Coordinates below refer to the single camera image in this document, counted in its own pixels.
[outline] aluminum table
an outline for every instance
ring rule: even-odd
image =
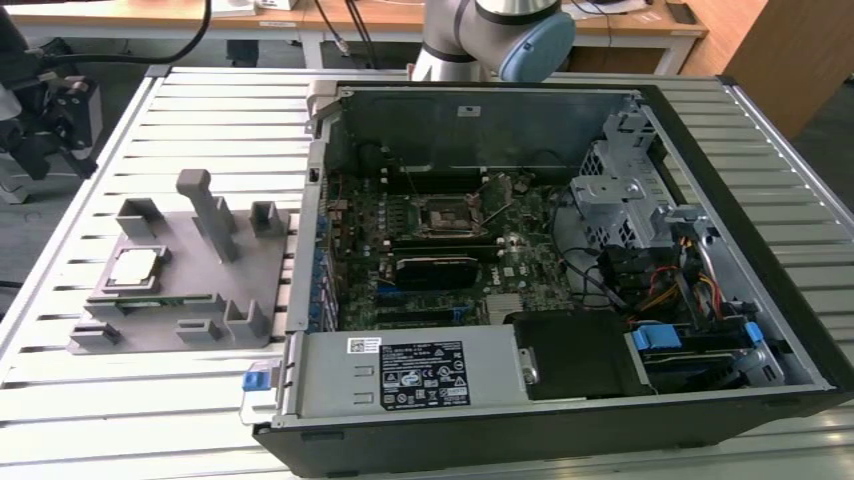
[[[242,374],[263,350],[72,356],[64,346],[119,233],[125,198],[186,210],[185,168],[207,168],[234,209],[274,199],[299,215],[314,79],[401,80],[353,71],[177,68],[151,76],[0,323],[0,478],[282,480],[287,468],[241,424]],[[608,83],[620,75],[554,82]],[[674,104],[781,262],[854,358],[854,221],[737,87],[633,76]],[[673,162],[674,178],[688,180]],[[299,222],[291,219],[291,225]],[[289,237],[289,252],[297,236]],[[279,305],[289,302],[293,259]],[[282,335],[287,312],[277,318]],[[842,478],[854,471],[854,404],[765,425],[709,448],[471,467],[394,478]]]

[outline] blue tab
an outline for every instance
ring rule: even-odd
[[[636,347],[638,350],[682,347],[677,328],[665,323],[657,325],[641,325],[638,329],[632,332],[632,338],[636,341]]]
[[[762,343],[762,340],[765,340],[765,335],[762,335],[762,330],[760,330],[760,325],[757,324],[757,322],[748,322],[745,324],[745,331],[748,332],[750,341],[754,344]]]
[[[246,372],[243,374],[243,391],[259,392],[270,390],[270,372]]]
[[[646,339],[646,335],[641,330],[632,332],[632,339],[636,341],[636,348],[638,350],[649,350],[650,342]]]

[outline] warning label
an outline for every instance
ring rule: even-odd
[[[379,364],[386,410],[470,405],[463,342],[383,345]]]

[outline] wooden table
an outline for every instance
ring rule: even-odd
[[[343,0],[321,0],[330,21],[349,41],[359,36]],[[413,0],[361,0],[359,10],[377,42],[422,41],[423,8]],[[190,38],[202,18],[202,0],[115,0],[111,2],[8,7],[27,36],[95,38]],[[665,50],[657,74],[677,74],[702,25],[673,21],[664,0],[649,9],[578,22],[577,46],[654,48]],[[321,43],[333,40],[318,7],[302,0],[293,11],[265,10],[255,17],[218,18],[209,38],[301,40],[306,67],[323,68]]]
[[[306,15],[295,10],[262,10],[251,17],[215,18],[206,38],[299,40]],[[28,37],[191,38],[199,29],[203,0],[115,0],[7,7]]]

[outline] cable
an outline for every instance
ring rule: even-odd
[[[597,14],[597,12],[590,12],[590,11],[585,10],[576,0],[573,0],[573,5],[576,5],[576,8],[578,8],[588,15],[604,15],[605,16],[605,26],[606,26],[608,31],[609,31],[609,46],[605,49],[605,55],[602,56],[602,66],[600,67],[600,70],[605,70],[605,67],[609,64],[609,55],[612,53],[612,45],[614,45],[614,32],[612,31],[612,15],[624,15],[624,14],[622,13],[606,13],[605,10],[602,10],[602,7],[600,7],[600,5],[596,4],[596,3],[592,3],[592,5],[600,11],[598,14]]]
[[[566,195],[566,190],[564,190],[564,192],[561,193],[561,196],[558,197],[557,201],[556,201],[556,206],[552,210],[552,225],[550,225],[550,237],[552,237],[552,245],[556,249],[556,252],[558,252],[558,254],[561,254],[561,247],[558,247],[558,241],[556,240],[556,223],[557,219],[558,219],[558,207],[561,206],[561,198],[564,197],[564,195]],[[614,303],[614,305],[617,305],[621,309],[624,310],[632,310],[632,307],[629,306],[629,304],[626,303],[626,301],[620,298],[620,295],[617,295],[617,293],[614,292],[614,290],[612,290],[600,280],[597,280],[596,278],[593,278],[590,275],[586,275],[584,270],[581,268],[578,268],[576,265],[573,265],[573,262],[570,262],[566,257],[564,257],[564,255],[561,255],[561,263],[564,263],[564,265],[568,266],[568,268],[570,270],[573,270],[573,272],[576,272],[582,278],[588,279],[588,281],[593,284],[594,287],[597,287],[600,290],[602,290],[602,293],[609,297],[609,299],[612,300],[612,302]]]
[[[101,55],[101,54],[74,54],[59,55],[56,57],[46,57],[44,66],[47,68],[68,65],[72,63],[135,63],[143,65],[165,65],[178,62],[197,48],[205,34],[211,26],[213,0],[205,0],[205,15],[202,17],[202,25],[185,48],[169,57],[133,57],[130,55]]]
[[[350,53],[350,44],[347,43],[345,38],[338,33],[338,30],[333,26],[333,22],[330,22],[330,17],[326,16],[326,10],[323,9],[321,0],[315,0],[315,6],[318,7],[318,12],[321,13],[321,17],[323,18],[323,23],[326,23],[326,28],[333,34],[333,39],[335,41],[335,46],[338,47],[339,52],[342,52],[343,56],[350,58],[357,69],[361,69],[362,66],[359,65],[359,62],[357,62],[357,59],[353,57],[353,54]]]
[[[379,59],[377,58],[377,50],[374,50],[374,40],[371,40],[371,34],[369,33],[369,28],[365,25],[365,20],[362,19],[362,13],[359,13],[359,7],[354,0],[345,0],[345,4],[347,5],[347,10],[350,11],[350,17],[353,18],[353,23],[357,26],[357,31],[359,32],[359,37],[365,42],[369,49],[369,58],[371,60],[371,68],[379,70]]]
[[[657,268],[656,271],[653,272],[653,275],[650,276],[650,291],[649,291],[650,296],[653,295],[653,293],[656,293],[656,279],[658,278],[658,274],[668,272],[670,270],[680,270],[680,267],[676,267],[672,265],[669,267]]]

